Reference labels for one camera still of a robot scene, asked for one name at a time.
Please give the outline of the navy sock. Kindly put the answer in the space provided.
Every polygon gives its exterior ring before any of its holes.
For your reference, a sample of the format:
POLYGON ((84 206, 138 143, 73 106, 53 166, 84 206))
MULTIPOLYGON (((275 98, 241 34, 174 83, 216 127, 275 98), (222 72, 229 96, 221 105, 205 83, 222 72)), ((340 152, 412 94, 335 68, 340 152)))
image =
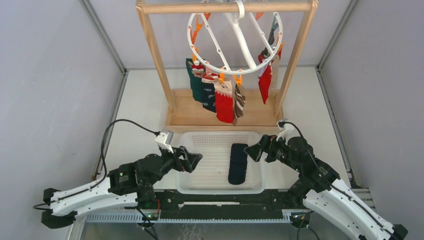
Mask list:
POLYGON ((228 182, 231 185, 241 185, 246 180, 248 155, 245 153, 245 143, 233 143, 230 150, 228 182))

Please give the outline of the brown striped sock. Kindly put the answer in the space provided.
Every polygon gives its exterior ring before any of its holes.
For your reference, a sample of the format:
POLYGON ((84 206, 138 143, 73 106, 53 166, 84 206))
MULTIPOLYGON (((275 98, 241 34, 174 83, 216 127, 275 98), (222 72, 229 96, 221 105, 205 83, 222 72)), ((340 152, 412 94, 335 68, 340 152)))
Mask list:
POLYGON ((244 106, 246 104, 245 89, 241 84, 235 84, 233 90, 233 125, 238 119, 244 116, 244 106))

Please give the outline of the beige reindeer sock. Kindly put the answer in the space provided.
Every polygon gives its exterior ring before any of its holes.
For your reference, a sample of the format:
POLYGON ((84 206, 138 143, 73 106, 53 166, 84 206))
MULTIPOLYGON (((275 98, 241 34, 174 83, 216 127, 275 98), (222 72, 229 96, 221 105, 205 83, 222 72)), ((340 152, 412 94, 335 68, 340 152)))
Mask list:
POLYGON ((273 57, 271 61, 271 83, 269 87, 269 92, 271 96, 274 97, 277 92, 277 83, 279 79, 279 69, 280 69, 280 60, 281 60, 282 49, 273 57))

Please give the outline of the white round clip hanger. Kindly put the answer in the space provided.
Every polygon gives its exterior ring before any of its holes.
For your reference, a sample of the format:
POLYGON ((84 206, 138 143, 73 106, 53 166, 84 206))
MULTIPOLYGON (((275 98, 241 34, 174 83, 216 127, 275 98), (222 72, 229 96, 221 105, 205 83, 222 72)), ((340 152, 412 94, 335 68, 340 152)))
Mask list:
POLYGON ((250 74, 259 71, 263 66, 267 65, 271 60, 273 60, 273 57, 278 53, 280 49, 283 47, 283 26, 282 26, 282 19, 280 17, 280 14, 276 11, 272 13, 272 24, 278 23, 278 28, 274 32, 274 38, 275 41, 272 45, 268 44, 268 37, 266 36, 265 32, 260 27, 258 20, 261 18, 262 14, 260 12, 252 13, 247 12, 245 8, 245 0, 236 0, 235 1, 238 12, 232 14, 232 13, 225 13, 224 16, 226 17, 230 27, 232 28, 236 42, 238 43, 242 56, 244 57, 244 60, 247 63, 246 69, 231 69, 225 55, 223 52, 223 49, 221 48, 213 30, 209 23, 209 18, 207 17, 207 13, 200 13, 195 12, 192 13, 189 17, 188 23, 187 23, 187 40, 189 47, 192 52, 192 59, 198 60, 201 62, 207 70, 213 70, 214 72, 217 72, 219 74, 227 74, 227 75, 244 75, 244 74, 250 74), (244 33, 240 27, 240 21, 244 18, 247 18, 251 21, 253 25, 253 30, 258 34, 259 38, 261 39, 264 48, 268 49, 269 56, 263 56, 263 60, 256 61, 254 60, 252 53, 248 47, 246 38, 244 36, 244 33), (215 51, 220 57, 223 66, 217 67, 213 64, 211 64, 209 61, 201 57, 199 54, 198 48, 195 46, 196 38, 201 29, 206 29, 213 45, 215 46, 215 51))

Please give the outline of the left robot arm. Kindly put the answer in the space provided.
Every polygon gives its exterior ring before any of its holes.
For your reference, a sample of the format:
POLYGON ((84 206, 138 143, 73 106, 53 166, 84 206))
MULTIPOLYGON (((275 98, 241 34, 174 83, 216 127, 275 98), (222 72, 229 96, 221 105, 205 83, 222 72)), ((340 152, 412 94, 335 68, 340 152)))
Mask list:
POLYGON ((203 158, 191 153, 184 146, 174 147, 172 152, 161 150, 134 162, 110 170, 105 178, 85 185, 59 191, 47 188, 43 191, 45 209, 41 223, 50 229, 70 226, 80 217, 93 212, 135 208, 149 209, 157 203, 154 184, 170 171, 192 173, 203 158))

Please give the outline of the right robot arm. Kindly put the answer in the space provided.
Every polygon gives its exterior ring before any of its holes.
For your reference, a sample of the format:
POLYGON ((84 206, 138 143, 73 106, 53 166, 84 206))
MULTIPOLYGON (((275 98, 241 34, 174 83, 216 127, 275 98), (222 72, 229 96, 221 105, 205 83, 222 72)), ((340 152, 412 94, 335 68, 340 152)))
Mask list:
POLYGON ((352 240, 403 240, 409 233, 372 210, 329 164, 315 157, 304 137, 286 140, 265 134, 244 152, 255 162, 265 153, 267 163, 279 161, 295 170, 298 180, 288 189, 289 203, 321 215, 352 240))

